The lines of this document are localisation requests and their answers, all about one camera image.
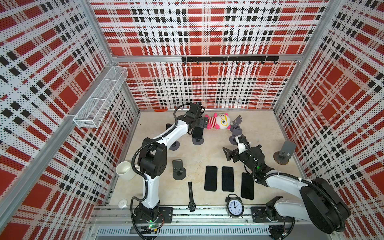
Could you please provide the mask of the black phone purple case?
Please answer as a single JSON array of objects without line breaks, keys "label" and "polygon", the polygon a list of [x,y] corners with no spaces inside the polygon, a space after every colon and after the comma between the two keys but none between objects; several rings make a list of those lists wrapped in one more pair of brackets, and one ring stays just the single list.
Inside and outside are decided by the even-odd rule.
[{"label": "black phone purple case", "polygon": [[217,182],[218,182],[218,167],[216,166],[206,166],[205,173],[205,191],[216,192],[217,191]]}]

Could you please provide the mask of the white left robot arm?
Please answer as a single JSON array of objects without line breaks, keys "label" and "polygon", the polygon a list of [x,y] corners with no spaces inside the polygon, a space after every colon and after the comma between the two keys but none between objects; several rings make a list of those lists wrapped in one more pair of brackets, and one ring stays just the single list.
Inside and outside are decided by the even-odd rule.
[{"label": "white left robot arm", "polygon": [[167,166],[167,152],[177,145],[178,139],[189,134],[196,145],[204,142],[204,129],[208,118],[201,102],[182,104],[173,112],[175,122],[167,124],[166,130],[155,138],[145,138],[142,146],[135,152],[131,164],[138,160],[139,170],[134,172],[144,180],[143,197],[133,197],[139,202],[136,216],[143,216],[148,222],[157,220],[160,208],[160,176]]}]

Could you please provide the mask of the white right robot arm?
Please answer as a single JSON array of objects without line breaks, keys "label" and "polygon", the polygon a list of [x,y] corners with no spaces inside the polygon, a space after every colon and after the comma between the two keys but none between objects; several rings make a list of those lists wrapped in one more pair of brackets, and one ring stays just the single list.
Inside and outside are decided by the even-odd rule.
[{"label": "white right robot arm", "polygon": [[235,139],[238,145],[236,149],[223,148],[228,161],[241,162],[250,169],[253,184],[278,189],[296,197],[295,200],[274,197],[266,203],[262,218],[272,223],[282,218],[309,221],[326,234],[346,229],[346,220],[351,216],[351,211],[326,180],[302,179],[276,171],[266,165],[261,145],[252,147],[244,135]]}]

